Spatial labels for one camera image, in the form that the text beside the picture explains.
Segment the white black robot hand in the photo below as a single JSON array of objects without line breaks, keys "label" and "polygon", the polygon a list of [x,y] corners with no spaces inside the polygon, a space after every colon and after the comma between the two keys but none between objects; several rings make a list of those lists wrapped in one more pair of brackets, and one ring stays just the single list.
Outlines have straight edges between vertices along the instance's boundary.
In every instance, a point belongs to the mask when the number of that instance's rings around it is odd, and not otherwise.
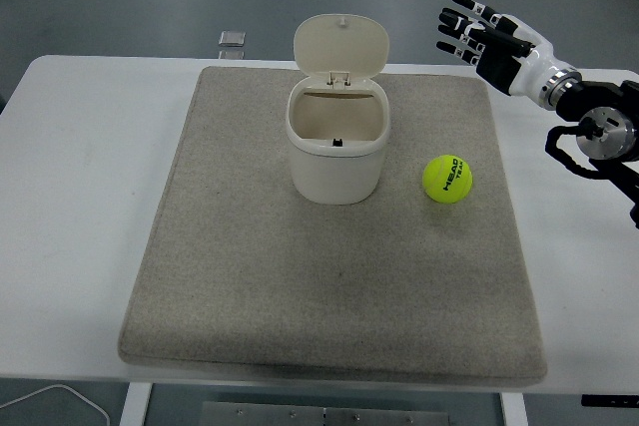
[{"label": "white black robot hand", "polygon": [[444,8],[438,31],[451,38],[436,47],[475,69],[499,92],[524,96],[540,106],[564,79],[580,74],[554,56],[552,44],[520,19],[474,0],[451,0],[458,8]]}]

